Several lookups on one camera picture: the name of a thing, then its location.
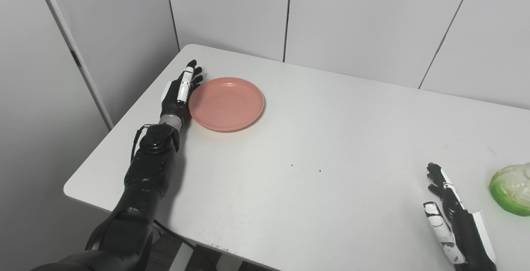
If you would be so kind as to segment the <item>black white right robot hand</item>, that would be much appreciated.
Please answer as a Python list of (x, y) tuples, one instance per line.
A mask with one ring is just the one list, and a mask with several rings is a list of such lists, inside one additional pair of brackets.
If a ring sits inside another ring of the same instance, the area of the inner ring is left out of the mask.
[(426, 218), (456, 271), (496, 271), (496, 255), (481, 212), (469, 212), (438, 164), (426, 166), (429, 191), (441, 200), (423, 204)]

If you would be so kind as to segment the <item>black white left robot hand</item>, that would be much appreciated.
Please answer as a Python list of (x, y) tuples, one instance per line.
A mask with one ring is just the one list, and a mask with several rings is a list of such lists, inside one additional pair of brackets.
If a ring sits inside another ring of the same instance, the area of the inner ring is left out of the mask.
[(200, 86), (204, 76), (201, 75), (202, 67), (197, 66), (193, 59), (182, 71), (178, 79), (173, 80), (161, 102), (160, 117), (174, 116), (182, 125), (190, 120), (189, 99), (191, 94)]

